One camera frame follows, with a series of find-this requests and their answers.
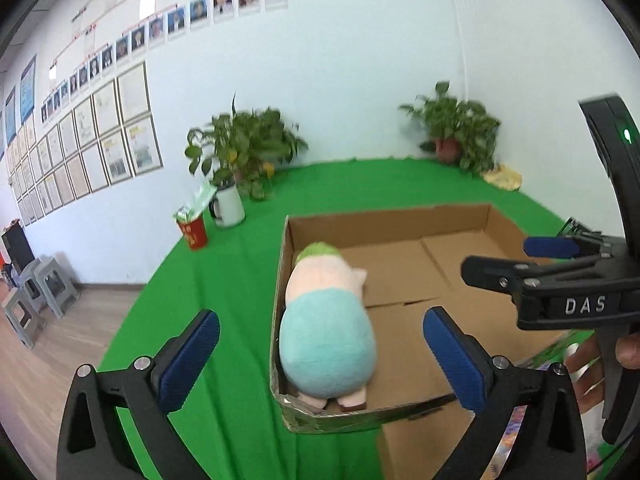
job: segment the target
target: stuffed toy pig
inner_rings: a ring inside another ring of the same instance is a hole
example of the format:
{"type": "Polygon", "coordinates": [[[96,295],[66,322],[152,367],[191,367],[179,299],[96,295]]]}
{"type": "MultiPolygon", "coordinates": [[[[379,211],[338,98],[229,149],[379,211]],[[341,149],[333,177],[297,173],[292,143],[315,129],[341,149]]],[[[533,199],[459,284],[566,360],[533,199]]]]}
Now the stuffed toy pig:
{"type": "Polygon", "coordinates": [[[280,323],[280,361],[301,400],[324,408],[363,409],[376,367],[376,341],[362,305],[367,271],[352,269],[338,249],[305,248],[287,283],[280,323]]]}

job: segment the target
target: white mug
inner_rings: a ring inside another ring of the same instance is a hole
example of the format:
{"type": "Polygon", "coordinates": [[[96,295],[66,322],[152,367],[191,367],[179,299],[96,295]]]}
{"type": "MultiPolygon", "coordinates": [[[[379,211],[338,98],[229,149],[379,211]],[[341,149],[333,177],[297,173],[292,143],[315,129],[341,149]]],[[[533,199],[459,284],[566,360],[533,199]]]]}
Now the white mug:
{"type": "Polygon", "coordinates": [[[244,207],[233,180],[223,182],[209,203],[209,212],[218,227],[233,227],[244,220],[244,207]]]}

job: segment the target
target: light blue plush body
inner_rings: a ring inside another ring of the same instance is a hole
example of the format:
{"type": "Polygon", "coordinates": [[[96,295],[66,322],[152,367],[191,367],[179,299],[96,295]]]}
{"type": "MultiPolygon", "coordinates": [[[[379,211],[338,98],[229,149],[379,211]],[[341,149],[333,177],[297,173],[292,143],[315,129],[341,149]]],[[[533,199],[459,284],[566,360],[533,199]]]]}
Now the light blue plush body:
{"type": "Polygon", "coordinates": [[[292,384],[319,399],[364,386],[376,366],[376,341],[361,301],[338,288],[292,301],[280,323],[280,361],[292,384]]]}

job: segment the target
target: wooden floor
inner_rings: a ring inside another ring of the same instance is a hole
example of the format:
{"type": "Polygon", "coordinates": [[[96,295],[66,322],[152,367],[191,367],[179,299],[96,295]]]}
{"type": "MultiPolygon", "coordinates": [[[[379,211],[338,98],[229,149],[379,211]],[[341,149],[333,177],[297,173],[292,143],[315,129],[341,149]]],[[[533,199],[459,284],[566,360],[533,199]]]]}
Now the wooden floor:
{"type": "MultiPolygon", "coordinates": [[[[2,282],[0,301],[6,294],[2,282]]],[[[81,364],[100,364],[138,294],[82,290],[60,320],[45,308],[47,325],[33,350],[0,317],[0,422],[38,480],[56,479],[58,431],[73,374],[81,364]]]]}

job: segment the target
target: finger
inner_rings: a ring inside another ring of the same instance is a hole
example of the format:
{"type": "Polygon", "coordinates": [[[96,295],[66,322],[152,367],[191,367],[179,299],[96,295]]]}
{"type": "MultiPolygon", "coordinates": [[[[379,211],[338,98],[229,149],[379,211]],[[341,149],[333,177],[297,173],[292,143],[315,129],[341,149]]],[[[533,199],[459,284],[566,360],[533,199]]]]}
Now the finger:
{"type": "Polygon", "coordinates": [[[630,370],[640,368],[640,332],[618,339],[616,358],[625,368],[630,370]]]}
{"type": "Polygon", "coordinates": [[[590,338],[581,343],[575,351],[575,354],[570,355],[564,361],[564,365],[567,370],[569,370],[569,373],[573,374],[599,356],[600,347],[598,346],[596,335],[593,334],[590,338]]]}
{"type": "Polygon", "coordinates": [[[574,390],[576,399],[579,400],[592,386],[595,386],[603,379],[604,366],[602,365],[602,360],[598,359],[594,364],[587,368],[587,371],[585,371],[580,379],[575,382],[574,390]]]}
{"type": "Polygon", "coordinates": [[[580,413],[586,413],[594,406],[600,404],[604,400],[604,381],[601,381],[598,386],[592,388],[587,394],[585,394],[579,401],[578,407],[580,413]]]}

